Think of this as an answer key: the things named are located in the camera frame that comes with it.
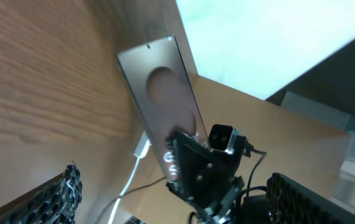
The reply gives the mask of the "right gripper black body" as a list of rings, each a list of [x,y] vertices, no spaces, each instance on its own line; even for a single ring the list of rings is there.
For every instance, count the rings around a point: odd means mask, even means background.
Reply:
[[[167,186],[195,209],[188,222],[196,217],[198,223],[243,223],[241,199],[253,187],[235,173],[243,156],[256,153],[265,158],[266,152],[256,150],[245,136],[236,137],[233,154],[205,147],[183,132],[174,133],[168,144],[177,163],[177,179]]]

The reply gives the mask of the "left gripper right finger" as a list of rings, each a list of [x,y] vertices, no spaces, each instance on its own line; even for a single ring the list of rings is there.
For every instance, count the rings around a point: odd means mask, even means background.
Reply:
[[[280,173],[267,180],[266,196],[272,223],[355,224],[355,214]]]

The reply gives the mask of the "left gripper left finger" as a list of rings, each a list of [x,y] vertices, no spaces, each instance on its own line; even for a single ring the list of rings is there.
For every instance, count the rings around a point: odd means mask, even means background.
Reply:
[[[0,224],[73,224],[83,184],[76,164],[0,207]]]

